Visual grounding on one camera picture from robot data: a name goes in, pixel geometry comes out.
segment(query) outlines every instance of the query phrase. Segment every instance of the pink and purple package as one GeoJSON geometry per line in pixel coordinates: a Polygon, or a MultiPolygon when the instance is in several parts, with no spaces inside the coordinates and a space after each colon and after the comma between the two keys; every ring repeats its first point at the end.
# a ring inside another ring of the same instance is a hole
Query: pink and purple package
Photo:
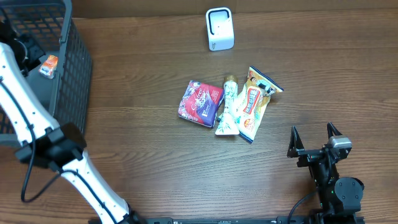
{"type": "Polygon", "coordinates": [[[212,128],[224,89],[191,80],[178,108],[181,118],[212,128]]]}

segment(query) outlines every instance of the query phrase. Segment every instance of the gray plastic basket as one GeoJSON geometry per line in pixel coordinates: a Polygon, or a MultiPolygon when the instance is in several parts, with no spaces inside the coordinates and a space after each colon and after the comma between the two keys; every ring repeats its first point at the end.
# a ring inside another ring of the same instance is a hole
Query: gray plastic basket
{"type": "MultiPolygon", "coordinates": [[[[73,122],[84,133],[92,66],[72,21],[71,1],[1,1],[0,6],[1,20],[5,13],[18,33],[30,34],[45,50],[41,62],[49,55],[58,57],[54,79],[43,77],[40,66],[31,70],[26,79],[44,108],[61,125],[73,122]]],[[[1,108],[0,145],[19,145],[1,108]]]]}

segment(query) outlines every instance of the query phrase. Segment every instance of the crate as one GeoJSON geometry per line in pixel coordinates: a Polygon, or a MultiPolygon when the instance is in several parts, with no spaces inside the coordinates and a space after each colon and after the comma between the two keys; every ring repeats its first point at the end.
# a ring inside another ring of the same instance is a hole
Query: crate
{"type": "MultiPolygon", "coordinates": [[[[58,57],[54,79],[43,77],[38,66],[29,72],[26,80],[44,108],[60,125],[73,122],[84,133],[92,63],[72,21],[71,0],[5,0],[1,1],[0,6],[0,19],[8,17],[18,33],[30,34],[45,50],[46,55],[40,58],[41,62],[49,55],[58,57]]],[[[19,145],[12,125],[1,108],[0,145],[19,145]]]]}

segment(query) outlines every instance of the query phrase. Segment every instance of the wooden surface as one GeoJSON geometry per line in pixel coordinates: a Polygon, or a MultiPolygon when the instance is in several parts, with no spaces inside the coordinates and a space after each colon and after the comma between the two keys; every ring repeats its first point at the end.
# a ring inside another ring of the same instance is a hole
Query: wooden surface
{"type": "Polygon", "coordinates": [[[233,13],[398,8],[397,0],[76,0],[73,16],[83,18],[205,15],[214,7],[233,13]]]}
{"type": "MultiPolygon", "coordinates": [[[[341,176],[365,184],[367,223],[398,223],[398,10],[234,15],[235,46],[209,52],[203,16],[76,21],[94,61],[86,139],[109,185],[145,217],[262,218],[287,215],[314,188],[286,158],[296,125],[307,149],[327,142],[326,124],[353,142],[341,176]],[[250,65],[285,91],[256,139],[218,138],[177,117],[191,79],[242,88],[250,65]]],[[[0,222],[86,223],[94,211],[65,180],[21,203],[25,174],[0,157],[0,222]]],[[[53,173],[34,169],[28,196],[53,173]]],[[[318,207],[317,199],[297,213],[318,207]]]]}

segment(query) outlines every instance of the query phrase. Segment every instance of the white plastic container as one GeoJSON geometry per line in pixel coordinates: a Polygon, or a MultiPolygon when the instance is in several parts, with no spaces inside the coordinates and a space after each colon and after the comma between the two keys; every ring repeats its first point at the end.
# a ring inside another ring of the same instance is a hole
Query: white plastic container
{"type": "Polygon", "coordinates": [[[206,12],[207,34],[211,51],[231,49],[234,46],[232,13],[227,7],[206,12]]]}

